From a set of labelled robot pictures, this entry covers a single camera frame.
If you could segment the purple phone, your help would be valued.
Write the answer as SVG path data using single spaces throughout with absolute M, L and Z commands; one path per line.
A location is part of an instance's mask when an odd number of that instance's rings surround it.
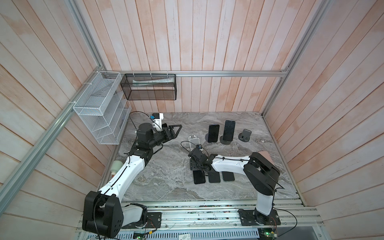
M 204 184 L 206 182 L 206 176 L 204 172 L 201 170 L 194 170 L 193 178 L 194 178 L 195 185 Z

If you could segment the dark phone front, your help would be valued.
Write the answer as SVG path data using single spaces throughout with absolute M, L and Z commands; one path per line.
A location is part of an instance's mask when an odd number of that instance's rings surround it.
M 220 173 L 214 170 L 208 172 L 208 178 L 210 183 L 220 183 L 221 177 Z

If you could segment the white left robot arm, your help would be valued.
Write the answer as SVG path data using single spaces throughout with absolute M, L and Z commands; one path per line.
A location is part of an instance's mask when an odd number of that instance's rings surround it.
M 128 158 L 112 179 L 97 192 L 91 191 L 85 197 L 82 229 L 113 239 L 121 228 L 135 225 L 138 228 L 148 224 L 147 207 L 141 204 L 122 206 L 122 200 L 135 177 L 147 166 L 156 153 L 154 147 L 162 147 L 179 135 L 182 125 L 162 124 L 157 131 L 152 124 L 143 123 L 136 131 L 136 140 Z

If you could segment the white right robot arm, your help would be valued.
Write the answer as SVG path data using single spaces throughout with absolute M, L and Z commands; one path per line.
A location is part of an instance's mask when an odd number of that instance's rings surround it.
M 205 155 L 199 148 L 194 148 L 188 157 L 196 164 L 198 170 L 209 173 L 236 173 L 247 176 L 257 191 L 255 214 L 267 217 L 273 209 L 276 185 L 280 170 L 260 152 L 250 156 L 226 157 L 222 155 Z

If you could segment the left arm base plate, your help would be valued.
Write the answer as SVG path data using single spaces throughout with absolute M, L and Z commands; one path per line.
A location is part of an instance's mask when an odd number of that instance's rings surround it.
M 154 228 L 158 229 L 161 227 L 162 222 L 162 213 L 161 212 L 150 212 L 147 213 L 145 217 L 139 220 L 136 223 L 132 223 L 131 226 L 133 228 Z

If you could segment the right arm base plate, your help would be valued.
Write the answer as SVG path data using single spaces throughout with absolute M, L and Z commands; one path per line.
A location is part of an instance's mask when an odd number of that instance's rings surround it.
M 240 221 L 242 226 L 279 226 L 281 225 L 281 220 L 278 215 L 278 212 L 275 209 L 272 209 L 271 213 L 266 216 L 256 210 L 238 210 Z

